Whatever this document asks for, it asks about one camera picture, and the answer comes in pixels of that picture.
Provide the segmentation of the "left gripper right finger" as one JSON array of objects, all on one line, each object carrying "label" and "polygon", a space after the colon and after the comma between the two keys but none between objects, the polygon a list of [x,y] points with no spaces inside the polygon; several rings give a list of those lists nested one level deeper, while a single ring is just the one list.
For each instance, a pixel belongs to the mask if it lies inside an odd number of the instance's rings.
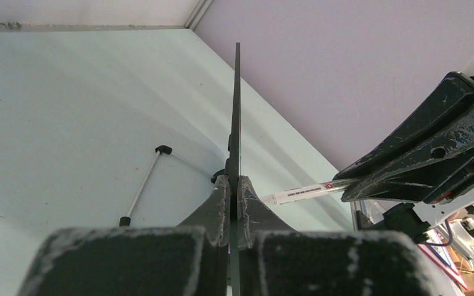
[{"label": "left gripper right finger", "polygon": [[395,231],[298,232],[239,181],[241,295],[441,295],[438,272]]}]

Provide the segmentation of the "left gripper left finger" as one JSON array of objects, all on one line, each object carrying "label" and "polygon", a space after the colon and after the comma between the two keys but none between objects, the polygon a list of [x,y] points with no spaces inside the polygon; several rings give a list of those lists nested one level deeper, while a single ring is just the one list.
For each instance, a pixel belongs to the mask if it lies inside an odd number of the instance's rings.
[{"label": "left gripper left finger", "polygon": [[171,228],[65,228],[43,242],[19,295],[225,295],[230,185]]}]

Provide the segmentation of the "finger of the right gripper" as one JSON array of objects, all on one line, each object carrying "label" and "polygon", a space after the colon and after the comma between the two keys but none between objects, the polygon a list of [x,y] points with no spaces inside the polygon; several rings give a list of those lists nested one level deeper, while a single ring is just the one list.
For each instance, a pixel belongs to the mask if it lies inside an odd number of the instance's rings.
[{"label": "finger of the right gripper", "polygon": [[344,202],[451,202],[474,188],[474,104],[407,152],[377,169],[350,176],[358,182],[343,194]]},{"label": "finger of the right gripper", "polygon": [[380,144],[334,176],[359,178],[389,164],[453,122],[474,104],[474,76],[448,73],[432,93]]}]

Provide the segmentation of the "black white marker pen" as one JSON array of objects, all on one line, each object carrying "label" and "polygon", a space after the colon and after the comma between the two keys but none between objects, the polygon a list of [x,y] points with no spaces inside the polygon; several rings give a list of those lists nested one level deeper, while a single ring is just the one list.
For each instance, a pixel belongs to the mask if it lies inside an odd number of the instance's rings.
[{"label": "black white marker pen", "polygon": [[355,182],[354,179],[339,179],[265,195],[259,199],[265,204],[282,205],[343,192]]}]

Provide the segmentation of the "black framed whiteboard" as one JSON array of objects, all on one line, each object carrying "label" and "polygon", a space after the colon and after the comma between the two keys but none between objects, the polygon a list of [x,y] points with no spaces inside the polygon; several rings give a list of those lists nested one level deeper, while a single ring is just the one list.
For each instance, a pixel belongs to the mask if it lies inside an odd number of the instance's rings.
[{"label": "black framed whiteboard", "polygon": [[235,44],[233,102],[231,116],[231,133],[228,144],[228,182],[230,185],[230,279],[233,295],[241,294],[239,271],[239,237],[238,237],[238,187],[240,176],[240,124],[241,124],[241,48]]}]

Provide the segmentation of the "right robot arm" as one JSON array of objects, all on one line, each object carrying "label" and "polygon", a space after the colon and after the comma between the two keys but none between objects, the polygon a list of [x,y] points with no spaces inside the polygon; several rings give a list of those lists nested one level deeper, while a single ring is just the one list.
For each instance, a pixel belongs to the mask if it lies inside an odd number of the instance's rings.
[{"label": "right robot arm", "polygon": [[449,203],[474,188],[474,57],[379,145],[336,175],[343,202]]}]

